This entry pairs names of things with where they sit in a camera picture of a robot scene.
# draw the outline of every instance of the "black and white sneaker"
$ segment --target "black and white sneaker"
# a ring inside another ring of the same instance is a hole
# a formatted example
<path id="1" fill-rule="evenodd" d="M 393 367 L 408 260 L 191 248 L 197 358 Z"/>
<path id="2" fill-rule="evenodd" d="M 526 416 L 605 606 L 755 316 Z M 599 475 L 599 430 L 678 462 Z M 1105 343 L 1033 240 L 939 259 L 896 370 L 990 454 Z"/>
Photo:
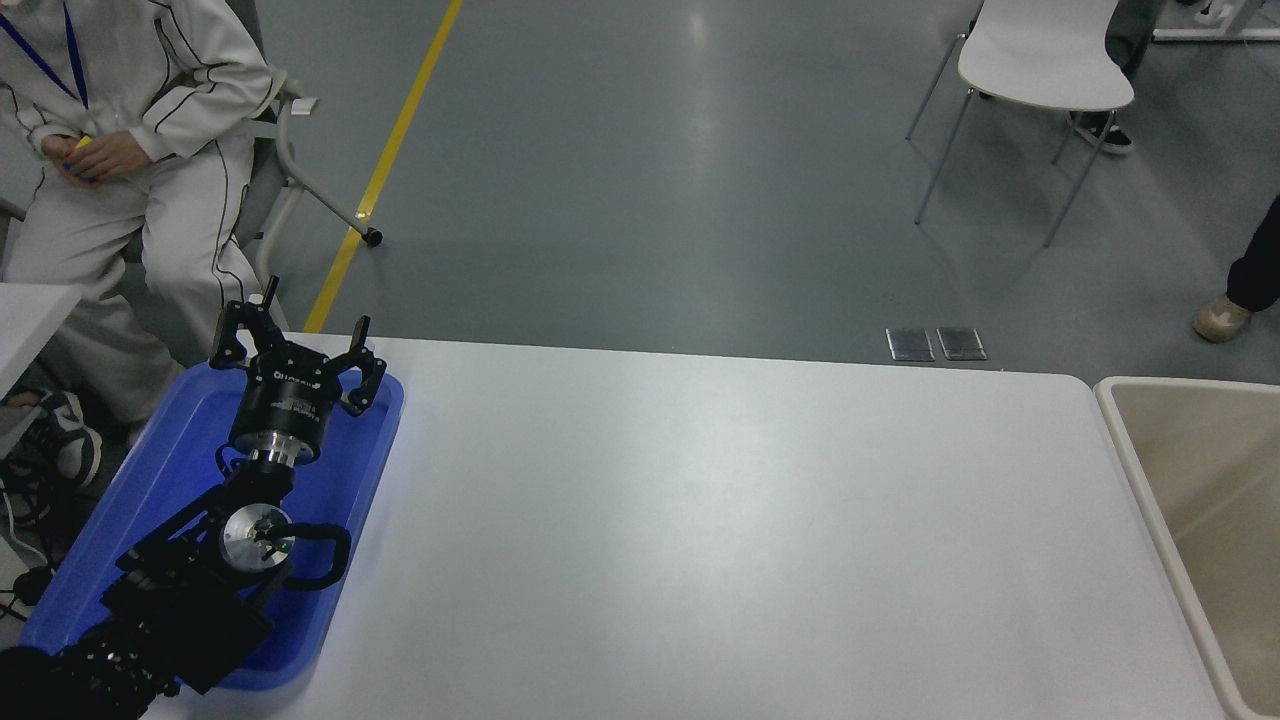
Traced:
<path id="1" fill-rule="evenodd" d="M 0 518 L 13 512 L 17 528 L 32 528 L 52 507 L 52 486 L 47 470 L 38 462 L 6 459 L 0 461 Z"/>
<path id="2" fill-rule="evenodd" d="M 84 424 L 79 398 L 70 392 L 46 391 L 36 407 L 40 415 L 19 445 L 47 460 L 76 487 L 92 483 L 102 462 L 102 436 Z"/>
<path id="3" fill-rule="evenodd" d="M 1102 126 L 1107 123 L 1107 113 L 1085 113 L 1083 122 L 1076 122 L 1078 115 L 1071 114 L 1066 122 L 1075 128 L 1075 133 L 1093 145 L 1102 137 L 1102 151 L 1107 155 L 1128 155 L 1133 152 L 1133 140 L 1120 129 L 1120 123 L 1111 123 L 1106 136 L 1102 135 Z"/>

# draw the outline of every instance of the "beige bin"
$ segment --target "beige bin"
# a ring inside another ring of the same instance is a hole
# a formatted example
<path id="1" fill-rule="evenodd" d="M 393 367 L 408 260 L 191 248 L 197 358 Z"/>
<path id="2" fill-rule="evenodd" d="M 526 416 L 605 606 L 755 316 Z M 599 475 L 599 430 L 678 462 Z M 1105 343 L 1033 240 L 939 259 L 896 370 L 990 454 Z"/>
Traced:
<path id="1" fill-rule="evenodd" d="M 1280 387 L 1093 388 L 1228 714 L 1280 717 Z"/>

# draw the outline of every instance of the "lanyard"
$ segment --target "lanyard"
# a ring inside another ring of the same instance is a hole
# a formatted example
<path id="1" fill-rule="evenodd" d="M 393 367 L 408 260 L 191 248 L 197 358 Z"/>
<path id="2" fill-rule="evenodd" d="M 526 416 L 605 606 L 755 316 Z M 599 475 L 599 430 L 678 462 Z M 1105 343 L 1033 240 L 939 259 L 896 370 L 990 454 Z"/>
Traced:
<path id="1" fill-rule="evenodd" d="M 13 27 L 13 23 L 9 22 L 9 18 L 4 17 L 3 13 L 0 13 L 0 27 L 3 27 L 4 31 L 9 33 L 9 37 L 12 37 L 13 41 L 18 44 L 18 47 L 22 47 L 23 53 L 26 53 L 27 56 L 31 58 L 31 61 L 36 63 L 36 67 L 38 67 L 41 70 L 45 72 L 46 76 L 49 76 L 49 79 L 54 81 L 54 83 L 58 87 L 63 88 L 63 92 L 79 100 L 81 104 L 84 105 L 84 109 L 88 110 L 88 87 L 84 85 L 84 67 L 81 64 L 79 45 L 76 42 L 76 28 L 72 27 L 72 14 L 67 12 L 65 3 L 63 4 L 63 18 L 67 19 L 67 53 L 70 55 L 72 59 L 72 73 L 76 76 L 76 90 L 79 91 L 78 97 L 74 92 L 70 91 L 69 87 L 67 87 L 67 83 L 63 82 L 63 78 L 58 77 L 58 73 L 54 72 L 54 68 L 49 67 L 49 63 L 46 63 L 45 59 L 40 56 L 40 53 L 36 53 L 36 49 L 32 47 L 29 42 L 27 42 L 27 38 L 23 37 L 20 32 L 18 32 L 18 28 Z"/>

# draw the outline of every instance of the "black shoe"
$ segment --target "black shoe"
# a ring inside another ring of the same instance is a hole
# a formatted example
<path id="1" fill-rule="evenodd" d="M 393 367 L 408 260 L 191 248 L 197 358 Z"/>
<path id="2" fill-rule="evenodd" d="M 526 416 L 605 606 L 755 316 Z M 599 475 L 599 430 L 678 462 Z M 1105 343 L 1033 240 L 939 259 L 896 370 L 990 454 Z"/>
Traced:
<path id="1" fill-rule="evenodd" d="M 102 436 L 84 424 L 79 398 L 70 392 L 46 391 L 36 407 L 40 415 L 20 443 L 73 486 L 92 483 L 102 461 Z"/>
<path id="2" fill-rule="evenodd" d="M 1101 114 L 1098 117 L 1087 113 L 1084 120 L 1079 123 L 1076 122 L 1076 115 L 1070 115 L 1068 122 L 1075 128 L 1076 135 L 1083 137 L 1089 145 L 1093 145 L 1098 141 L 1098 137 L 1102 137 L 1102 126 L 1106 124 L 1107 115 Z M 1102 151 L 1107 155 L 1128 155 L 1133 152 L 1133 141 L 1120 129 L 1120 123 L 1111 123 L 1111 128 L 1102 137 Z"/>

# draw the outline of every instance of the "gray chair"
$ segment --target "gray chair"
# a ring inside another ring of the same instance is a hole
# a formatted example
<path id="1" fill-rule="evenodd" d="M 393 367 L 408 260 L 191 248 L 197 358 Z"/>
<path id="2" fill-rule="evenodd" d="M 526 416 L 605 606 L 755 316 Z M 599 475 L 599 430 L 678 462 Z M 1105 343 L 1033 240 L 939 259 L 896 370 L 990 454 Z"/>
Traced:
<path id="1" fill-rule="evenodd" d="M 920 224 L 975 91 L 1032 108 L 1080 113 L 1078 118 L 1083 113 L 1108 113 L 1103 127 L 1111 127 L 1116 111 L 1133 101 L 1133 87 L 1107 56 L 1103 42 L 1115 6 L 1116 0 L 986 0 L 979 5 L 970 32 L 957 35 L 938 64 L 906 132 L 910 141 L 947 61 L 964 42 L 956 72 L 968 86 L 965 100 L 915 213 L 915 224 Z M 1053 164 L 1073 132 L 1073 127 L 1066 128 Z M 1044 247 L 1053 241 L 1101 147 L 1101 141 L 1093 142 L 1084 170 L 1076 176 L 1066 202 L 1044 236 Z"/>

